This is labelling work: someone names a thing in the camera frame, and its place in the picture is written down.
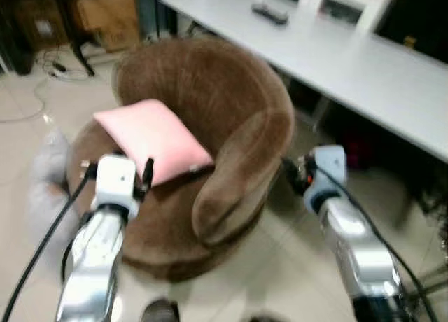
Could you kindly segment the pink square pillow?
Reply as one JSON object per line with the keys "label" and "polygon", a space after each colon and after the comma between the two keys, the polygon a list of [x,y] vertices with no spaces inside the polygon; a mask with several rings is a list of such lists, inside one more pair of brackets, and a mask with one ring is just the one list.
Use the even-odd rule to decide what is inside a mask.
{"label": "pink square pillow", "polygon": [[214,165],[210,152],[160,100],[95,112],[93,118],[136,163],[138,175],[143,177],[148,159],[153,159],[154,186]]}

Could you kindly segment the brown round velvet sofa chair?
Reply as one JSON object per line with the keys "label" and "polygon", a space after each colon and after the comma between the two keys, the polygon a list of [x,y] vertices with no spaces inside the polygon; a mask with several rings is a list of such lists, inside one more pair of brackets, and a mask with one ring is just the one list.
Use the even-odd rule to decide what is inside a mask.
{"label": "brown round velvet sofa chair", "polygon": [[161,281],[208,273],[260,219],[293,139],[287,89],[264,60],[218,38],[132,51],[116,67],[113,88],[122,106],[163,102],[213,161],[153,184],[126,226],[122,261]]}

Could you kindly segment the long white table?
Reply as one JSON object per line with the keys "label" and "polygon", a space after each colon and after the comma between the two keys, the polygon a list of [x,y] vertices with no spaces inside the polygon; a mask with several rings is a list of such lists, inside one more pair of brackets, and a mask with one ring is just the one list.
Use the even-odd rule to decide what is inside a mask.
{"label": "long white table", "polygon": [[442,161],[448,158],[448,66],[375,34],[291,13],[278,27],[253,0],[160,0],[291,78]]}

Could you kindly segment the dark robot left foot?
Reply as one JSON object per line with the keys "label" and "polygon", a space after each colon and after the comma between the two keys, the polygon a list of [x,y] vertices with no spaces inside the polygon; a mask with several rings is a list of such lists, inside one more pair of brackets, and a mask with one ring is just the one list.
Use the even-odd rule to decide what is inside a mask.
{"label": "dark robot left foot", "polygon": [[160,297],[148,303],[141,313],[139,322],[181,322],[179,304]]}

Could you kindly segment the small printed cardboard box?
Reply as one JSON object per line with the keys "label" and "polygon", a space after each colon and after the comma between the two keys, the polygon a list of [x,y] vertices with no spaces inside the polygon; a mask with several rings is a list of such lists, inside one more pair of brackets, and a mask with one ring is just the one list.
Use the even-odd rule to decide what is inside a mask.
{"label": "small printed cardboard box", "polygon": [[73,5],[79,27],[106,51],[129,50],[141,44],[137,0],[73,0]]}

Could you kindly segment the black remote controller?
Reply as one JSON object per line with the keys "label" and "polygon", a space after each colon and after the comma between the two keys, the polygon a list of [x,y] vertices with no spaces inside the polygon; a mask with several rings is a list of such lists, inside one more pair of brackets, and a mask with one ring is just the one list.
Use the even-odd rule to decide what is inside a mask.
{"label": "black remote controller", "polygon": [[253,4],[251,6],[251,11],[261,17],[272,22],[275,25],[287,25],[288,24],[288,14],[286,12],[275,11],[271,6],[266,4]]}

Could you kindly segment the black metal rack frame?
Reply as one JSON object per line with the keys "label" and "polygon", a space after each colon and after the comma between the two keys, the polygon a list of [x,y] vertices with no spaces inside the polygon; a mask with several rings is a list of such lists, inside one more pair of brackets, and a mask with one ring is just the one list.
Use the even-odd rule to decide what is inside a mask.
{"label": "black metal rack frame", "polygon": [[93,76],[95,76],[94,69],[90,66],[87,57],[84,56],[83,53],[83,45],[89,43],[92,39],[90,39],[86,33],[81,33],[81,31],[77,29],[69,29],[66,33],[69,36],[71,52],[76,56],[76,59],[84,68],[87,76],[93,78]]}

